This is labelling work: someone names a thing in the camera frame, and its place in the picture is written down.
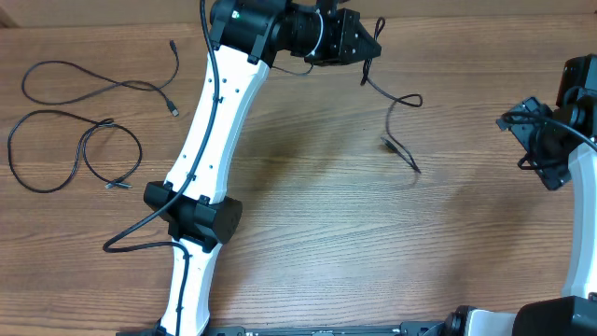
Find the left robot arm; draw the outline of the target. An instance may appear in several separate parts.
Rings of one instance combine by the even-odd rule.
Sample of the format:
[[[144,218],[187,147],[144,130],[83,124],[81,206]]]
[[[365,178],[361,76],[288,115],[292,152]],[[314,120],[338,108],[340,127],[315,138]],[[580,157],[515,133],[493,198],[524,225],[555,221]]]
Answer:
[[[174,250],[166,311],[155,335],[201,335],[210,312],[215,261],[240,222],[243,205],[228,197],[231,159],[243,123],[281,50],[316,66],[380,56],[382,48],[354,10],[337,1],[220,0],[209,22],[206,75],[187,139],[162,182],[144,200],[168,222]]]

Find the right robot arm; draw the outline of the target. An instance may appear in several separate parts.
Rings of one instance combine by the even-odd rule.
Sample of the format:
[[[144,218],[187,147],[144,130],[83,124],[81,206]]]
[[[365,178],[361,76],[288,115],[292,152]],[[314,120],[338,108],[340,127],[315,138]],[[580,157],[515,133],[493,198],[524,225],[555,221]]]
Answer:
[[[555,335],[596,333],[596,57],[568,60],[556,107],[529,97],[496,121],[525,150],[518,166],[535,172],[546,189],[573,184],[570,262],[558,299],[524,305],[516,314],[472,306],[428,329],[430,335]]]

